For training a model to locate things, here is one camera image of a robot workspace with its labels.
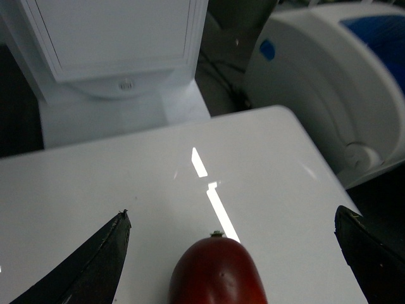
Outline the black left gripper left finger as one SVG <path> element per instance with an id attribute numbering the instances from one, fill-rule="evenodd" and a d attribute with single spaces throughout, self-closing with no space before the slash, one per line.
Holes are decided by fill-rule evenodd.
<path id="1" fill-rule="evenodd" d="M 113 303 L 130 239 L 127 211 L 115 215 L 13 303 Z"/>

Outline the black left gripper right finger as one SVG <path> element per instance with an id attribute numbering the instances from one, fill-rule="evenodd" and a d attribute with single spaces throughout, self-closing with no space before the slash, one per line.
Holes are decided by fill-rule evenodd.
<path id="1" fill-rule="evenodd" d="M 404 303 L 404 241 L 340 205 L 335 236 L 368 303 Z"/>

